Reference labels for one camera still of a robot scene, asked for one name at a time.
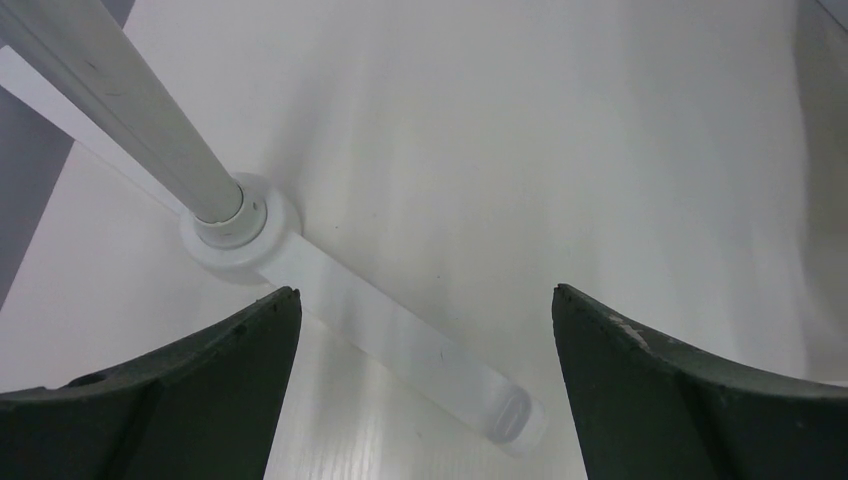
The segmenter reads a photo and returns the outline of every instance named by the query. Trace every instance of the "white pole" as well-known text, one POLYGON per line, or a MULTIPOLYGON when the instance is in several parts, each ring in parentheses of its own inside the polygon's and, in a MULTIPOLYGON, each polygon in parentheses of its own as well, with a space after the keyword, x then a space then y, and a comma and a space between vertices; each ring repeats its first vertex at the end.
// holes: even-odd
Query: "white pole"
POLYGON ((199 220, 239 212, 240 187, 100 0, 0 0, 0 35, 199 220))

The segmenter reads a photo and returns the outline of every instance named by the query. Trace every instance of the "gray pole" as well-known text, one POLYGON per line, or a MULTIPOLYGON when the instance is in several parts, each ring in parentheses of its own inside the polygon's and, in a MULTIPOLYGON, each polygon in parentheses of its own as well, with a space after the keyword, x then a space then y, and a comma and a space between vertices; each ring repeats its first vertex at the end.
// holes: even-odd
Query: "gray pole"
POLYGON ((0 35, 206 223, 242 191, 100 0, 0 0, 0 35))

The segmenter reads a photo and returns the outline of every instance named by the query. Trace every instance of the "glossy white surface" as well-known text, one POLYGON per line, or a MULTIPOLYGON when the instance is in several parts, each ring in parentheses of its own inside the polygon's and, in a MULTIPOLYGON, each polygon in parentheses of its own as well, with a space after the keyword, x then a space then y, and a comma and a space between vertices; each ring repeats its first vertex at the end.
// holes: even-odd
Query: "glossy white surface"
MULTIPOLYGON (((773 0, 138 0, 128 35, 225 166, 280 182, 310 241, 551 421, 507 457, 305 318, 268 478, 585 476, 557 282, 806 375, 795 15, 773 0)), ((62 384, 266 291, 206 275, 175 217, 75 148, 0 312, 0 388, 62 384)))

